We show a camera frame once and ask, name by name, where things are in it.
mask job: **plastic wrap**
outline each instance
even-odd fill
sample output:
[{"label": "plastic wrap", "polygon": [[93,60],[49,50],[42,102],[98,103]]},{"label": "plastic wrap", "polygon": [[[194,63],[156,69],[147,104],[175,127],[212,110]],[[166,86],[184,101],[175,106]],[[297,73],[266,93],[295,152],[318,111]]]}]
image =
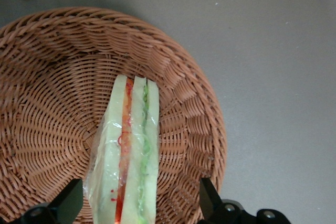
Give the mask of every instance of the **plastic wrap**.
[{"label": "plastic wrap", "polygon": [[84,181],[94,224],[155,223],[158,119],[156,84],[117,76]]}]

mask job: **green filling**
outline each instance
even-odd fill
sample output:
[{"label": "green filling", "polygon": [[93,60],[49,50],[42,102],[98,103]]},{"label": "green filling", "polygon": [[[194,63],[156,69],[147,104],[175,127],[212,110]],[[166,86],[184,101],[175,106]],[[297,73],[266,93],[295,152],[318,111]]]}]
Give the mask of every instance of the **green filling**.
[{"label": "green filling", "polygon": [[148,117],[148,109],[149,109],[149,102],[148,102],[148,85],[146,84],[144,87],[143,92],[143,101],[144,101],[144,107],[143,107],[143,124],[142,124],[142,131],[143,131],[143,138],[144,138],[144,144],[143,144],[143,157],[141,160],[141,178],[140,178],[140,186],[139,186],[139,221],[138,224],[147,224],[147,220],[143,217],[143,210],[144,210],[144,184],[145,184],[145,177],[147,164],[149,161],[149,154],[151,152],[151,146],[150,142],[147,138],[147,135],[145,133],[145,128],[147,124],[147,117]]}]

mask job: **black clamp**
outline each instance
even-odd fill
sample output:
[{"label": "black clamp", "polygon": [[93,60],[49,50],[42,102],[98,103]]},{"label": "black clamp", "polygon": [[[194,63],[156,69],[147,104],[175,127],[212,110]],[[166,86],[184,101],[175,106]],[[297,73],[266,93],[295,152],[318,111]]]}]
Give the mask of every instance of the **black clamp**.
[{"label": "black clamp", "polygon": [[8,224],[72,224],[83,207],[83,182],[73,179],[50,204],[30,208]]},{"label": "black clamp", "polygon": [[261,209],[257,216],[250,215],[233,200],[221,200],[209,178],[201,178],[199,203],[204,220],[198,224],[290,224],[281,212]]}]

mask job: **wrapped sandwich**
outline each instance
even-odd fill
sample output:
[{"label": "wrapped sandwich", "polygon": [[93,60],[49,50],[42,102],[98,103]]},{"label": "wrapped sandwich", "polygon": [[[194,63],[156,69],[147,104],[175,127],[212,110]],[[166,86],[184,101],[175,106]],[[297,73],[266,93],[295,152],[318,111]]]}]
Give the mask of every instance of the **wrapped sandwich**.
[{"label": "wrapped sandwich", "polygon": [[155,82],[117,76],[86,178],[94,224],[155,223],[158,120]]}]

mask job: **sandwich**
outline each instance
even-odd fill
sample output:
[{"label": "sandwich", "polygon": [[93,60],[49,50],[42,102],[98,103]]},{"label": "sandwich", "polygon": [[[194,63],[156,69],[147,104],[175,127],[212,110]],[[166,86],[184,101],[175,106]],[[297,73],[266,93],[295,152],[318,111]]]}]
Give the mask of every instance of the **sandwich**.
[{"label": "sandwich", "polygon": [[97,130],[87,196],[94,224],[152,224],[159,170],[159,90],[117,76]]}]

